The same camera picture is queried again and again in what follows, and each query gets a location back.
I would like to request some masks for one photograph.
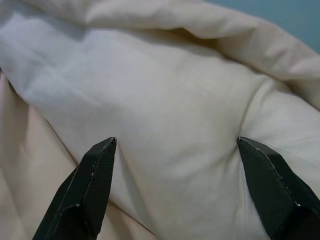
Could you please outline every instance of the white cloth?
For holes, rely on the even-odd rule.
[[[118,138],[111,197],[160,239],[268,239],[238,136],[320,196],[320,58],[298,40],[201,1],[29,2],[82,26],[5,0],[0,66],[77,161]]]
[[[0,77],[0,239],[30,240],[75,164],[50,125]],[[108,204],[98,240],[155,240]]]

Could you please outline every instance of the cream fabric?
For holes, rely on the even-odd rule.
[[[0,239],[30,240],[75,164],[50,125],[0,78]],[[99,240],[155,240],[112,204]]]
[[[320,196],[319,56],[242,13],[137,2],[32,1],[71,23],[5,0],[0,66],[77,161],[118,138],[111,197],[160,239],[268,239],[236,139],[273,147]]]

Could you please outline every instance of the white fabric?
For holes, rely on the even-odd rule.
[[[32,2],[88,26],[4,1],[1,68],[77,161],[118,138],[111,197],[160,239],[268,239],[238,136],[320,196],[320,58],[292,36],[201,1]]]
[[[0,78],[0,239],[30,240],[75,165],[50,125]],[[156,237],[109,204],[98,240]]]

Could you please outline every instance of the black plastic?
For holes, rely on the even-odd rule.
[[[61,184],[33,240],[95,240],[106,212],[117,140],[94,145]]]
[[[320,200],[282,156],[246,137],[238,139],[247,186],[273,240],[319,240]]]

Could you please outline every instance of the blue background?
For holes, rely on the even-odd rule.
[[[320,0],[207,0],[273,22],[320,53]]]

